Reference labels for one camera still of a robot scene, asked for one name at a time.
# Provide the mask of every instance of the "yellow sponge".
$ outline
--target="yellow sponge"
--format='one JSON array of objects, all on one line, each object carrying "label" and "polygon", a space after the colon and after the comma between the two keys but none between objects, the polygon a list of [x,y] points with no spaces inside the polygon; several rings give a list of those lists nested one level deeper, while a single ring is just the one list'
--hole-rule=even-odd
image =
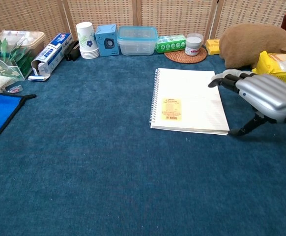
[{"label": "yellow sponge", "polygon": [[220,40],[219,39],[208,39],[205,43],[205,47],[209,55],[216,55],[220,53],[218,47]]}]

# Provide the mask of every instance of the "notebook spiral binding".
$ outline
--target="notebook spiral binding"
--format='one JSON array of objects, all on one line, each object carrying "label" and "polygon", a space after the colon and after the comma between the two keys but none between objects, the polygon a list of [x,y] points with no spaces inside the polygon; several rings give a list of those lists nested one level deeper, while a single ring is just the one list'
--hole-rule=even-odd
[{"label": "notebook spiral binding", "polygon": [[154,91],[152,97],[152,105],[151,105],[151,114],[149,118],[149,123],[155,122],[156,119],[156,105],[157,105],[157,97],[158,97],[158,86],[159,86],[159,73],[158,69],[155,70],[154,76]]}]

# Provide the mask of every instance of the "green box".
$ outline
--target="green box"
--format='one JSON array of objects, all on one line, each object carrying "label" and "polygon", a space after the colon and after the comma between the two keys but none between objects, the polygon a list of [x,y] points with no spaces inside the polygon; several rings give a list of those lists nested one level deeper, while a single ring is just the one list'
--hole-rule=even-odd
[{"label": "green box", "polygon": [[156,43],[156,52],[166,53],[185,50],[186,37],[182,34],[172,36],[161,36]]},{"label": "green box", "polygon": [[0,75],[24,80],[31,73],[34,57],[21,39],[22,35],[0,33]]}]

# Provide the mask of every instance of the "paper cup stack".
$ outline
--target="paper cup stack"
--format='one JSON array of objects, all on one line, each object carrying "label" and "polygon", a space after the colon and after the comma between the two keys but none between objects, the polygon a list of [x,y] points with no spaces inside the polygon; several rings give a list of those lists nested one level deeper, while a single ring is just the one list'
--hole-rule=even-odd
[{"label": "paper cup stack", "polygon": [[95,40],[95,32],[91,22],[81,22],[76,25],[81,56],[85,59],[99,57],[99,49]]}]

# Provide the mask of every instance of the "silver robotic hand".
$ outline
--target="silver robotic hand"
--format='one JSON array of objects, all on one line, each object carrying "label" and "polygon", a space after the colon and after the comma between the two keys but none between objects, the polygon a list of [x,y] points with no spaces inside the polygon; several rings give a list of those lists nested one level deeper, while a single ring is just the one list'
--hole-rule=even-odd
[{"label": "silver robotic hand", "polygon": [[230,135],[243,136],[260,125],[286,123],[286,83],[272,75],[257,75],[249,71],[226,70],[212,78],[210,88],[222,85],[238,93],[251,104],[255,117]]}]

